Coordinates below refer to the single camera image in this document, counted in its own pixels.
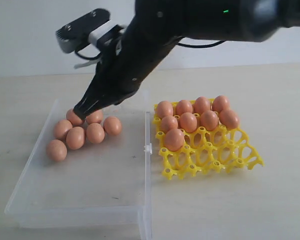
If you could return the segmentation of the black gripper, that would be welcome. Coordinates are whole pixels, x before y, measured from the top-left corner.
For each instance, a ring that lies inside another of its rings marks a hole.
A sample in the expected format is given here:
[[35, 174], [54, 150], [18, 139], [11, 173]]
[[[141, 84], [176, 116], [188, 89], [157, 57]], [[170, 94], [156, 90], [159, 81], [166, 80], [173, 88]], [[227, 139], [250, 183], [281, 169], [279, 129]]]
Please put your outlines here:
[[148, 59], [149, 46], [143, 40], [133, 38], [110, 44], [85, 94], [74, 106], [74, 113], [85, 119], [96, 110], [133, 96], [150, 73]]

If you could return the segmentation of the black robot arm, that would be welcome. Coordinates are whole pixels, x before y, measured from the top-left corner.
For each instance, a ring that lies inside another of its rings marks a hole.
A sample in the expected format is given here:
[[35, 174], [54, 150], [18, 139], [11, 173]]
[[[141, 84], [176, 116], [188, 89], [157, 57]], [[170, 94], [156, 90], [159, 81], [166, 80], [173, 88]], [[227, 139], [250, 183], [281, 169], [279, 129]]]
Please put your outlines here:
[[123, 34], [102, 44], [102, 60], [82, 99], [81, 119], [133, 96], [184, 38], [263, 42], [300, 27], [300, 0], [137, 0]]

